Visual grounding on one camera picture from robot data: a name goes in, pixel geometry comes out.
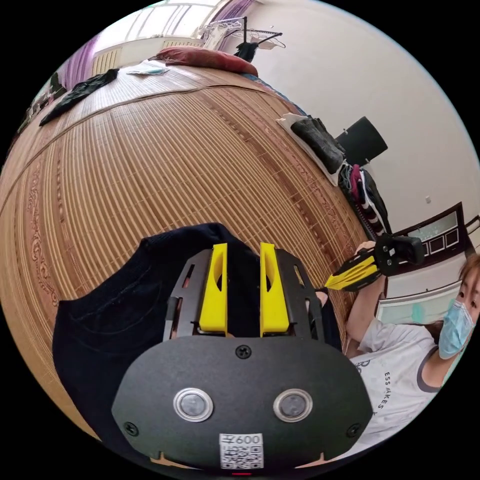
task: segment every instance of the wall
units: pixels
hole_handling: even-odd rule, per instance
[[[368,170],[401,230],[462,201],[465,220],[480,210],[480,164],[450,101],[393,40],[362,20],[313,0],[262,0],[248,26],[283,32],[286,48],[257,50],[259,76],[320,117],[338,136],[366,116],[388,150]],[[240,41],[229,40],[234,53]],[[430,196],[427,204],[425,197]]]
[[[465,254],[460,253],[436,265],[392,276],[388,279],[386,297],[388,299],[405,297],[452,284],[459,279],[460,268],[464,261]]]

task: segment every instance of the white t-shirt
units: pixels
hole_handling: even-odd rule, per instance
[[[437,346],[421,325],[371,322],[351,361],[360,372],[373,417],[355,445],[337,458],[349,457],[388,439],[409,424],[439,391],[425,384],[422,369]]]

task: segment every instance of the window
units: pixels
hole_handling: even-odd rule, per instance
[[[209,6],[191,6],[175,29],[175,35],[190,37],[212,9]]]
[[[164,5],[152,9],[148,20],[138,35],[139,39],[147,39],[153,35],[161,35],[170,17],[175,13],[176,6]]]
[[[154,11],[153,8],[145,8],[140,12],[140,14],[137,16],[132,26],[130,27],[129,32],[126,35],[127,42],[136,40],[139,37],[139,33],[142,30],[144,23],[147,21],[148,17],[153,11]]]
[[[167,0],[170,5],[188,4],[188,5],[208,5],[215,7],[219,4],[219,0]]]
[[[422,242],[441,235],[457,226],[457,213],[452,212],[428,225],[408,232],[409,237],[418,237]]]
[[[98,36],[99,52],[124,42],[155,35],[192,37],[210,21],[227,0],[164,0],[153,3],[108,26]]]
[[[135,20],[139,14],[140,11],[131,13],[115,23],[112,23],[112,25],[103,30],[96,41],[95,50],[99,52],[100,50],[104,50],[125,42],[130,27],[133,25],[133,23],[135,23]]]

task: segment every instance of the metal screw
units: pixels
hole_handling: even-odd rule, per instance
[[[347,431],[346,431],[346,436],[352,439],[357,435],[357,433],[360,430],[360,424],[359,423],[354,423]]]
[[[131,421],[125,422],[123,428],[132,437],[137,437],[139,434],[139,429]]]
[[[247,345],[240,345],[235,349],[235,355],[242,360],[248,359],[252,355],[252,349]]]

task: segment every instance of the white towel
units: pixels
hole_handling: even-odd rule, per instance
[[[294,113],[286,113],[282,118],[278,118],[278,124],[295,140],[295,142],[302,148],[302,150],[318,165],[323,174],[328,178],[334,187],[339,186],[339,172],[343,165],[347,163],[346,160],[340,165],[338,170],[330,175],[324,163],[315,155],[315,152],[305,143],[299,136],[295,135],[290,128],[295,122],[299,120],[308,120],[307,116],[295,115]]]
[[[217,47],[222,43],[224,39],[226,29],[221,25],[217,25],[211,32],[208,38],[205,40],[202,48],[208,50],[216,50]]]

